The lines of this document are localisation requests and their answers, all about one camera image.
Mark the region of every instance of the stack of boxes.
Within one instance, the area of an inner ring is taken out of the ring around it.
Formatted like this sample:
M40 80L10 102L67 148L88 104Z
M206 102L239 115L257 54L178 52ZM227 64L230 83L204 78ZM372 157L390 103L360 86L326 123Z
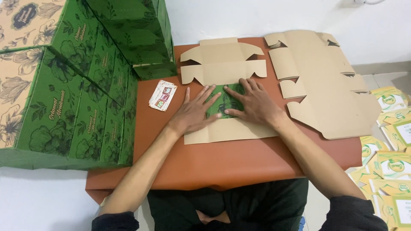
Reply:
M131 165L136 75L87 2L0 7L0 166Z
M87 0L142 80L177 75L164 0Z

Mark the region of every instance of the table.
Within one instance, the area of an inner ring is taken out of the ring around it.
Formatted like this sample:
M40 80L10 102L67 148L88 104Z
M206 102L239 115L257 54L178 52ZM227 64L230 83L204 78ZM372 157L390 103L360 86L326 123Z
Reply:
M239 42L259 46L265 55L254 55L255 59L265 59L267 77L253 76L256 82L262 83L269 96L284 109L287 102L301 99L283 99L279 80L272 66L264 38L242 38ZM139 81L137 93L136 135L134 142L134 162L148 149L165 124L180 107L187 86L191 88L191 98L202 89L199 82L181 84L180 67L195 62L180 62L180 55L199 44L175 46L175 57L178 60L178 76L164 78L178 86L177 91L166 112L148 106L148 101L156 88L159 79ZM326 140L313 128L293 120L295 124L316 144L323 148L344 170L361 166L361 143L358 137ZM97 169L88 172L87 193L98 203L109 195L117 186L129 168ZM202 187L213 187L225 190L234 187L302 177L303 173L289 149L279 137L263 139L224 141L184 145L181 137L171 149L163 167L159 171L152 189L192 190Z

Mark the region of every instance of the black shirt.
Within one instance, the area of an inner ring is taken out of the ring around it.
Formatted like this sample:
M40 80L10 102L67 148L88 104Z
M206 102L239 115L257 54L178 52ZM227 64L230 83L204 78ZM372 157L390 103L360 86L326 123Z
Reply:
M330 200L330 211L327 213L327 220L320 231L387 231L387 224L373 214L374 208L371 201L352 196L334 197ZM135 231L138 228L139 222L135 220L134 213L132 212L104 214L92 222L92 231ZM258 224L246 222L225 224L219 221L212 221L196 230L262 231L264 228Z

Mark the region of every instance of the person's right hand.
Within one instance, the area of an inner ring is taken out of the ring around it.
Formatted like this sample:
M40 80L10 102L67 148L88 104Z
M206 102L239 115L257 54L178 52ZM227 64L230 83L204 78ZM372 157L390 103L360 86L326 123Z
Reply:
M244 111L226 109L224 113L237 116L245 121L266 125L276 125L284 119L289 120L287 114L270 99L261 83L256 83L254 79L245 80L243 78L239 82L244 87L244 95L227 86L224 89L243 104Z

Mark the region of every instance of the small card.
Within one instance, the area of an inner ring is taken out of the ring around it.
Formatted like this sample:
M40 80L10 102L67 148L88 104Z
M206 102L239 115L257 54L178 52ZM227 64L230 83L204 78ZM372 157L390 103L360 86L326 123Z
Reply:
M177 86L173 83L166 82L164 80L160 80L158 82L157 87L151 96L148 105L154 109L160 111L166 111L169 107L171 99L177 89Z

